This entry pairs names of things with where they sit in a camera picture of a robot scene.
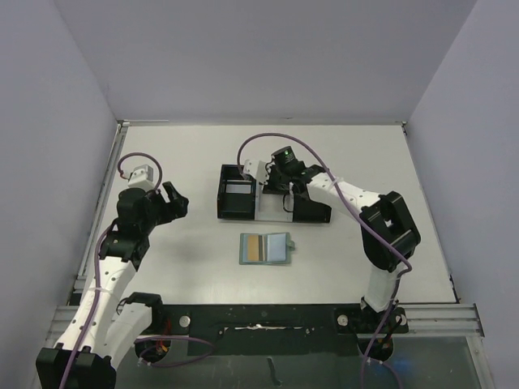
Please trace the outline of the silver credit card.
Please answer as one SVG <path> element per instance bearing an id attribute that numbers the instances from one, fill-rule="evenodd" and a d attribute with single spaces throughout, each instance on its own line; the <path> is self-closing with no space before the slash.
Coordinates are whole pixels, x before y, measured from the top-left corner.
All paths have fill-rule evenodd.
<path id="1" fill-rule="evenodd" d="M 228 183 L 225 186 L 225 192 L 228 194 L 249 195 L 252 192 L 250 183 Z"/>

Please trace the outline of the black white sorting tray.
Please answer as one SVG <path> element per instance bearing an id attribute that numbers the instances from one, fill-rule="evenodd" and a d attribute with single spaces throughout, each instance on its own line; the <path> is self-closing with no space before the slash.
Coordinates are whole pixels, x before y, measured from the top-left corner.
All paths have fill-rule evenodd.
<path id="1" fill-rule="evenodd" d="M 228 194 L 228 183 L 250 183 L 250 194 Z M 217 193 L 217 217 L 221 220 L 264 221 L 327 224 L 329 206 L 298 197 L 295 194 L 265 194 L 253 178 L 244 178 L 237 165 L 222 165 Z"/>

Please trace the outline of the green card holder wallet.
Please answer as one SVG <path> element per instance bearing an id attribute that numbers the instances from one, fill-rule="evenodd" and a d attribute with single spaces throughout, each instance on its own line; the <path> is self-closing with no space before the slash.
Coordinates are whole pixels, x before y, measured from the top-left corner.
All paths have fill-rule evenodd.
<path id="1" fill-rule="evenodd" d="M 247 237 L 261 235 L 264 243 L 264 260 L 249 262 L 247 260 Z M 239 242 L 238 263 L 240 265 L 286 265 L 291 263 L 292 253 L 296 245 L 289 233 L 241 233 Z"/>

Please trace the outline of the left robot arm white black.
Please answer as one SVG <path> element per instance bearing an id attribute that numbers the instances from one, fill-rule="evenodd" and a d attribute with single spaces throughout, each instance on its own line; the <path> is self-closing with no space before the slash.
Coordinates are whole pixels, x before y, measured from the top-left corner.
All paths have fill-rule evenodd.
<path id="1" fill-rule="evenodd" d="M 188 204 L 171 182 L 119 194 L 117 216 L 96 245 L 93 277 L 75 316 L 54 346 L 42 348 L 36 358 L 43 388 L 113 388 L 137 337 L 163 328 L 160 295 L 132 293 L 122 309 L 118 305 L 150 247 L 151 232 L 185 217 Z"/>

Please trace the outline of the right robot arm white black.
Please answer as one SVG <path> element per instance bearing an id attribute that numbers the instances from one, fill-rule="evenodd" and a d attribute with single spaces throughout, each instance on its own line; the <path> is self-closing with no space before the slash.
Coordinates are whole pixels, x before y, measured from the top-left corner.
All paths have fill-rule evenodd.
<path id="1" fill-rule="evenodd" d="M 307 166 L 291 147 L 272 154 L 269 162 L 245 164 L 247 173 L 274 190 L 320 203 L 357 221 L 362 247 L 371 263 L 363 301 L 379 313 L 394 303 L 401 277 L 413 268 L 410 257 L 421 242 L 418 228 L 402 195 L 364 190 L 334 175 L 319 161 Z"/>

